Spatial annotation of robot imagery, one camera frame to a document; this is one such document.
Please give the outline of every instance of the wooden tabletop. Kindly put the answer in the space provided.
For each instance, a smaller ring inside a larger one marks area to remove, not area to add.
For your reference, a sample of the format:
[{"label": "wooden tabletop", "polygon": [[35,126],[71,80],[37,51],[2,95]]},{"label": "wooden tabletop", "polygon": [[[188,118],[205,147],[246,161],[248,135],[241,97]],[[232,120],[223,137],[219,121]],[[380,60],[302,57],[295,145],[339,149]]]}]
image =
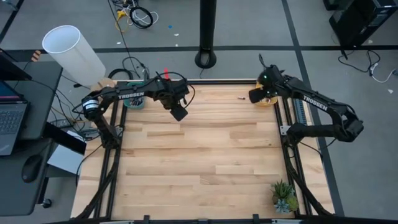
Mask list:
[{"label": "wooden tabletop", "polygon": [[[152,220],[251,218],[254,213],[293,217],[276,213],[271,200],[271,184],[287,181],[274,108],[250,103],[248,91],[254,85],[194,87],[196,97],[181,122],[149,98],[143,110],[127,111],[113,220],[142,220],[144,215]],[[119,102],[116,124],[121,107]],[[108,120],[111,108],[104,115]],[[305,112],[311,121],[307,104]],[[281,113],[285,123],[283,106]],[[303,142],[318,147],[314,138]],[[89,142],[86,155],[100,144],[99,139]],[[333,212],[320,156],[301,144],[298,149],[308,188]],[[97,191],[103,156],[99,149],[84,162],[71,217]]]}]

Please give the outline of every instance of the white cable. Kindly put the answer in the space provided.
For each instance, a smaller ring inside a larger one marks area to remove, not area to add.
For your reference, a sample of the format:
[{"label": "white cable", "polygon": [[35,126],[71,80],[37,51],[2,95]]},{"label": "white cable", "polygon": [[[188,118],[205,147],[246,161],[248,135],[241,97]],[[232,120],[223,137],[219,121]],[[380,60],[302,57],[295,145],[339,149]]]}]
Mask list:
[{"label": "white cable", "polygon": [[396,72],[396,69],[393,69],[393,70],[390,72],[390,75],[388,75],[387,79],[384,80],[384,81],[378,80],[376,77],[374,77],[374,75],[373,75],[372,77],[373,77],[373,79],[374,79],[376,82],[378,82],[378,83],[386,83],[386,82],[390,79],[391,75],[394,74],[394,72]]},{"label": "white cable", "polygon": [[[136,4],[134,3],[134,0],[132,1],[132,7],[135,7],[136,6]],[[158,13],[157,12],[150,12],[151,14],[155,14],[156,16],[157,16],[157,18],[156,18],[156,20],[154,21],[154,23],[153,24],[155,24],[158,20],[159,20],[159,15],[158,15]],[[150,24],[150,22],[146,22],[146,21],[144,21],[144,19],[146,19],[147,17],[148,17],[148,15],[146,15],[145,17],[143,17],[143,18],[140,18],[140,17],[138,17],[137,16],[137,12],[136,11],[134,11],[134,12],[132,12],[132,16],[133,16],[133,19],[135,20],[135,21],[141,21],[142,23],[145,23],[145,24],[147,24],[147,25],[149,25]],[[132,21],[131,21],[131,23],[129,23],[129,21],[130,21],[131,19],[128,19],[127,20],[127,24],[129,24],[130,26],[131,25],[133,25],[133,23],[132,23]]]}]

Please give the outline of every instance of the succulent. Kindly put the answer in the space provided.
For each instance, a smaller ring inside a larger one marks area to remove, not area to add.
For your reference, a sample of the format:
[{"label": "succulent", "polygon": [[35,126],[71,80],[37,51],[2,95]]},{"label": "succulent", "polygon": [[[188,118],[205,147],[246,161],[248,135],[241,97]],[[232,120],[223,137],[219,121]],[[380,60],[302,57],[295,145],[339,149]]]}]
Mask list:
[{"label": "succulent", "polygon": [[291,195],[286,199],[286,203],[289,205],[289,210],[291,212],[297,211],[299,209],[299,202],[297,201],[297,197]]},{"label": "succulent", "polygon": [[285,182],[283,182],[283,180],[280,180],[280,182],[276,182],[276,184],[272,186],[274,188],[272,192],[274,193],[274,197],[276,198],[287,199],[287,197],[294,194],[293,185],[286,184]]},{"label": "succulent", "polygon": [[278,202],[274,205],[276,212],[281,214],[289,213],[289,204],[285,200],[278,199]]}]

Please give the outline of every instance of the floor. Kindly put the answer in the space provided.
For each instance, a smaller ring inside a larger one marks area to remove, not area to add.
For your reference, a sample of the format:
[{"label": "floor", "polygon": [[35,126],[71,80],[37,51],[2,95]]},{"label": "floor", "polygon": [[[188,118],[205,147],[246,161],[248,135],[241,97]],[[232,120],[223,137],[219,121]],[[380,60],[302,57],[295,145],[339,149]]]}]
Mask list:
[{"label": "floor", "polygon": [[[197,52],[195,46],[199,43],[199,1],[142,0],[141,5],[157,11],[160,19],[147,30],[129,28],[124,36],[132,54],[149,66],[152,73],[167,67],[187,78],[198,78],[201,70],[193,59]],[[257,59],[260,52],[266,63],[276,64],[286,69],[287,74],[309,81],[314,90],[350,104],[364,121],[365,130],[353,143],[336,142],[330,146],[331,162],[325,164],[333,167],[336,188],[330,187],[340,195],[340,213],[347,217],[398,220],[395,210],[398,152],[394,150],[398,145],[395,134],[398,78],[391,77],[387,83],[380,84],[367,74],[340,64],[337,58],[341,53],[337,49],[324,51],[322,48],[303,47],[337,46],[328,24],[331,14],[325,10],[321,0],[252,0],[250,4],[239,0],[218,0],[215,30],[218,61],[202,76],[256,78],[262,68]],[[0,3],[0,29],[11,15],[12,10]],[[398,13],[395,13],[365,45],[386,45],[397,49],[397,21]],[[118,44],[122,41],[121,36],[115,29],[106,0],[48,0],[45,4],[41,0],[25,0],[4,38],[0,36],[0,47],[15,55],[25,52],[21,50],[42,49],[43,36],[50,29],[65,24],[81,30],[98,53],[107,73],[121,67],[121,60],[127,55],[123,43]],[[375,76],[383,80],[392,69],[398,68],[398,50],[376,52],[380,54],[381,62]],[[52,58],[44,54],[40,60]],[[366,51],[359,50],[350,55],[349,63],[366,68]],[[118,74],[117,78],[126,79],[124,74]],[[74,104],[88,93],[84,88],[74,88],[73,83],[64,78],[59,90]],[[59,108],[59,105],[54,103],[54,107]],[[324,124],[330,122],[324,113],[319,117]],[[74,189],[70,178],[54,180],[49,193],[61,191],[62,194],[51,195],[55,202],[52,208],[37,208],[29,217],[2,217],[0,221],[43,223],[66,220],[72,209]]]}]

